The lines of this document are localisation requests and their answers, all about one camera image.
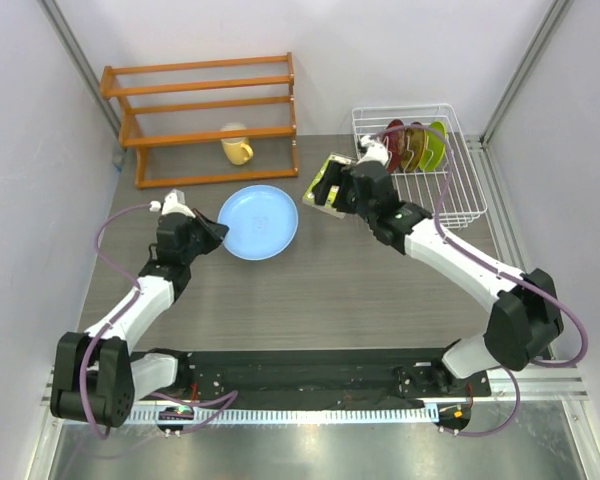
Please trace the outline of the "light blue plate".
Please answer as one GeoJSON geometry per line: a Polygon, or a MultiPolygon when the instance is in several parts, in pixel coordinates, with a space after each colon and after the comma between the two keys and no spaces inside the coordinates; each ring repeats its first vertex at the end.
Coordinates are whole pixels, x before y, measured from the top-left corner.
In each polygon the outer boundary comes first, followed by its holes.
{"type": "Polygon", "coordinates": [[[261,261],[277,256],[292,243],[299,216],[295,202],[284,190],[252,185],[224,202],[218,221],[229,227],[223,246],[230,254],[261,261]]]}

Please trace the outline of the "red floral plate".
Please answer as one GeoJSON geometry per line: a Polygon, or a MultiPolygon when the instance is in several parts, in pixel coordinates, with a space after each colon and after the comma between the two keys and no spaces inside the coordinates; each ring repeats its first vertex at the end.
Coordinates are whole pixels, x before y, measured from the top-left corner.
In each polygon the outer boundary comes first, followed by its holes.
{"type": "Polygon", "coordinates": [[[402,162],[402,155],[405,150],[405,130],[400,119],[392,120],[387,126],[391,132],[383,135],[383,143],[389,152],[389,162],[386,166],[389,173],[393,173],[402,162]]]}

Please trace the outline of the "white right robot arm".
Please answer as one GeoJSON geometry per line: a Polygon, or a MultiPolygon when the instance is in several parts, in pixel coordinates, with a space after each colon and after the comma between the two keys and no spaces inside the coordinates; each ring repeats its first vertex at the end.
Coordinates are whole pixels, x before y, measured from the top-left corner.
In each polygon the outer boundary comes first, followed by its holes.
{"type": "Polygon", "coordinates": [[[483,370],[521,371],[563,332],[549,274],[503,265],[436,224],[428,210],[400,200],[380,162],[329,160],[309,192],[317,206],[359,216],[380,243],[438,271],[488,312],[483,334],[452,343],[433,361],[431,380],[440,393],[457,393],[483,370]]]}

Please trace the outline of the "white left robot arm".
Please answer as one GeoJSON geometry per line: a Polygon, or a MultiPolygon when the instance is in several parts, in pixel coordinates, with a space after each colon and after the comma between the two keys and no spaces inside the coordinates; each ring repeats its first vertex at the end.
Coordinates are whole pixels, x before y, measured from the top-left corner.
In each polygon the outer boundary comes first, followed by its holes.
{"type": "Polygon", "coordinates": [[[106,439],[137,400],[161,392],[180,399],[191,391],[193,373],[185,353],[154,349],[138,356],[133,350],[180,298],[192,262],[218,248],[228,231],[185,207],[160,215],[149,259],[130,278],[129,293],[95,325],[67,332],[58,341],[50,399],[54,417],[85,422],[106,439]]]}

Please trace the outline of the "yellow patterned plate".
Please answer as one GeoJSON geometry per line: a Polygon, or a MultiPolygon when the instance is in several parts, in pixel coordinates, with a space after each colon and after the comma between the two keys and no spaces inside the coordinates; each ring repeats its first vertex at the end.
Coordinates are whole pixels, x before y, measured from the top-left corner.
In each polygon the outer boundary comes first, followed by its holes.
{"type": "Polygon", "coordinates": [[[403,135],[404,145],[401,151],[401,168],[405,173],[417,169],[428,145],[428,136],[420,122],[413,122],[403,135]]]}

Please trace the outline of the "yellow mug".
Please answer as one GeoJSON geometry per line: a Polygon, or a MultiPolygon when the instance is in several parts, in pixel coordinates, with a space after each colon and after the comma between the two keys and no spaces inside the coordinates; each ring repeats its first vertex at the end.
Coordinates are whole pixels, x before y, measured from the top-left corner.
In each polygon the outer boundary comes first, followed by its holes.
{"type": "Polygon", "coordinates": [[[233,165],[244,165],[254,156],[249,139],[245,136],[223,138],[221,144],[227,159],[233,165]]]}

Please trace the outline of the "lime green plate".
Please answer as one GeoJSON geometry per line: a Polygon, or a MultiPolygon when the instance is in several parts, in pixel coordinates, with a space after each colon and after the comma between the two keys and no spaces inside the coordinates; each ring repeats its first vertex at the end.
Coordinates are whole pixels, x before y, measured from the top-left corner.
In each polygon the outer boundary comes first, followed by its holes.
{"type": "Polygon", "coordinates": [[[423,172],[432,172],[438,168],[442,162],[445,152],[447,131],[445,124],[441,121],[434,121],[426,130],[427,146],[419,162],[419,169],[423,172]]]}

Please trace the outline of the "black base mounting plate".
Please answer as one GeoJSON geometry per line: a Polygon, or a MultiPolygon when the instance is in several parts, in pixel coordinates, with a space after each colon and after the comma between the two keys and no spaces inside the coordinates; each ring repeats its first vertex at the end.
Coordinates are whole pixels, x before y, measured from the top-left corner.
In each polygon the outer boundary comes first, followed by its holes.
{"type": "Polygon", "coordinates": [[[354,411],[419,408],[427,398],[486,398],[485,371],[443,379],[440,348],[179,351],[162,393],[208,402],[235,391],[231,408],[354,411]]]}

